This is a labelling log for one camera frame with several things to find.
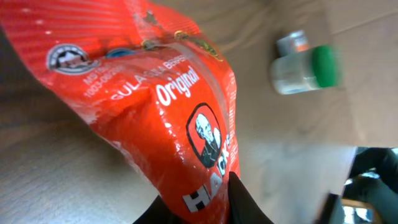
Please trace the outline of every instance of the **wooden table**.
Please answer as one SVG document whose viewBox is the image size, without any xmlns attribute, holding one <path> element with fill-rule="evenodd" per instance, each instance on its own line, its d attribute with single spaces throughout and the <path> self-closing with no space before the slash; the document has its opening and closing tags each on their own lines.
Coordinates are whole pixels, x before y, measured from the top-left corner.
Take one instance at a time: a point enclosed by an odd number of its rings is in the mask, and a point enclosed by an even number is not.
<svg viewBox="0 0 398 224">
<path fill-rule="evenodd" d="M 341 193 L 354 156 L 346 90 L 280 96 L 268 69 L 290 31 L 329 42 L 320 3 L 162 4 L 192 17 L 236 73 L 241 177 L 255 201 L 276 224 L 310 223 L 327 192 Z M 155 189 L 28 74 L 3 34 L 0 53 L 0 223 L 132 223 Z"/>
</svg>

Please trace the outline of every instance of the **circular certification logo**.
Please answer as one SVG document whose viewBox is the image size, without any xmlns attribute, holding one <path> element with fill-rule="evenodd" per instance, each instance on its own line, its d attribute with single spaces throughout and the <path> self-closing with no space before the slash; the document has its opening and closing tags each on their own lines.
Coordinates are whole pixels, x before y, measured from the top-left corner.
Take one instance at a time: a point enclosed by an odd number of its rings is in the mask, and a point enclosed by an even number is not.
<svg viewBox="0 0 398 224">
<path fill-rule="evenodd" d="M 57 45 L 47 55 L 47 68 L 65 75 L 82 75 L 99 64 L 97 60 L 91 61 L 82 48 L 73 44 Z"/>
</svg>

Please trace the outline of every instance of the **small bottle with green cap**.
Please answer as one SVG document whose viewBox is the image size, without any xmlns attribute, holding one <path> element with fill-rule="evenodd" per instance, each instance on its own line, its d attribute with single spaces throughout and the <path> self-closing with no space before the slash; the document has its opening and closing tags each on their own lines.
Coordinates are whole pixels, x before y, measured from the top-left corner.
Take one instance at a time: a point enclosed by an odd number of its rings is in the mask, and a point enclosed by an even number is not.
<svg viewBox="0 0 398 224">
<path fill-rule="evenodd" d="M 337 86 L 340 76 L 336 60 L 329 45 L 288 54 L 272 64 L 272 82 L 282 95 Z"/>
</svg>

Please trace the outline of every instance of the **red candy wrapper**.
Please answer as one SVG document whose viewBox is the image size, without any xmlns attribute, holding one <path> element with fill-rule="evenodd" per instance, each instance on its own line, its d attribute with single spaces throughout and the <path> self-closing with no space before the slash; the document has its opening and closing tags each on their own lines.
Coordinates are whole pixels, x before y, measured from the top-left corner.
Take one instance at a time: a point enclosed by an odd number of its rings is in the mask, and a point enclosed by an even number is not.
<svg viewBox="0 0 398 224">
<path fill-rule="evenodd" d="M 189 18 L 139 0 L 4 0 L 1 25 L 44 86 L 189 223 L 227 223 L 239 175 L 234 73 Z"/>
</svg>

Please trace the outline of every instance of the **green cap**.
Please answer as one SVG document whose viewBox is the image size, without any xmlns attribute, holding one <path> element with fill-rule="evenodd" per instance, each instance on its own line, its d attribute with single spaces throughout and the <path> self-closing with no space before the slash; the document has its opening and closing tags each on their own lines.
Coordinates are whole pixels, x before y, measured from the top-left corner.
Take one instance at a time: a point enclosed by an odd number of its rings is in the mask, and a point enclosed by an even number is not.
<svg viewBox="0 0 398 224">
<path fill-rule="evenodd" d="M 333 47 L 323 45 L 312 51 L 312 70 L 321 88 L 337 86 L 340 74 Z"/>
</svg>

